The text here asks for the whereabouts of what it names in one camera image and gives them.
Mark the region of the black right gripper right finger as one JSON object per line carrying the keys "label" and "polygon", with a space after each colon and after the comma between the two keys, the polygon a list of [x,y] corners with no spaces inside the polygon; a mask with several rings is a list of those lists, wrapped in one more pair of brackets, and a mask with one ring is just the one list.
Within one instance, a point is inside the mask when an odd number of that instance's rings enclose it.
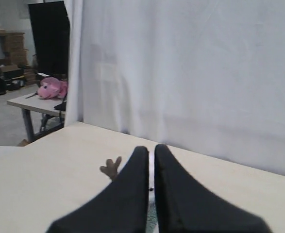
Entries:
{"label": "black right gripper right finger", "polygon": [[208,190],[167,145],[154,151],[154,186],[161,233],[269,233],[268,224]]}

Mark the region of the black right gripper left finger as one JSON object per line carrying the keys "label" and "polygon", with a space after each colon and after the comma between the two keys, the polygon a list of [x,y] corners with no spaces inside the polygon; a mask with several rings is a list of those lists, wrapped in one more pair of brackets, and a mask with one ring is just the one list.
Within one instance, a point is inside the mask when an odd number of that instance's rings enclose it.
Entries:
{"label": "black right gripper left finger", "polygon": [[49,233],[144,233],[149,205],[149,152],[134,149],[104,190],[70,214],[54,221]]}

